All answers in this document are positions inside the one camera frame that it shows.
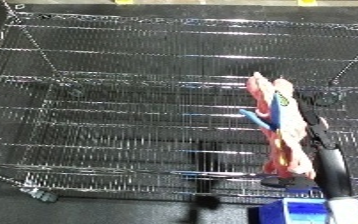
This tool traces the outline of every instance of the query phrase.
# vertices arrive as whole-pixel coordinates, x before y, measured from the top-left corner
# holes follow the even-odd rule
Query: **metal grid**
[[[244,83],[261,71],[304,91],[326,88],[355,62],[334,88],[345,100],[317,110],[358,189],[358,25],[18,15],[0,33],[0,168],[33,181],[27,187],[186,200],[196,193],[189,174],[214,171],[226,178],[213,194],[227,202],[320,197],[259,184],[268,148],[238,114],[254,107]],[[218,170],[197,170],[195,152],[216,154]]]

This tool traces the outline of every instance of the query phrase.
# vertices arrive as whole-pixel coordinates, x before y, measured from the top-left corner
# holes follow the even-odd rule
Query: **black floor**
[[[358,23],[358,8],[290,8],[233,6],[27,6],[27,11],[60,13],[149,15],[155,17],[241,18],[252,20],[290,20],[300,22]],[[0,8],[0,23],[4,11]],[[186,203],[139,202],[100,199],[61,198],[55,204],[43,204],[0,184],[0,223],[177,223],[187,215]],[[216,211],[203,211],[200,223],[249,222],[246,206],[223,205]]]

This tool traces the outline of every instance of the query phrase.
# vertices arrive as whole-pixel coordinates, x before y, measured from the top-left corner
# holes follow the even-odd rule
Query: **wire cage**
[[[245,89],[254,71],[341,93],[316,110],[358,189],[358,24],[9,10],[0,181],[34,197],[183,201],[205,193],[197,178],[218,180],[207,194],[224,202],[322,197],[261,186],[269,149],[238,112],[255,107]]]

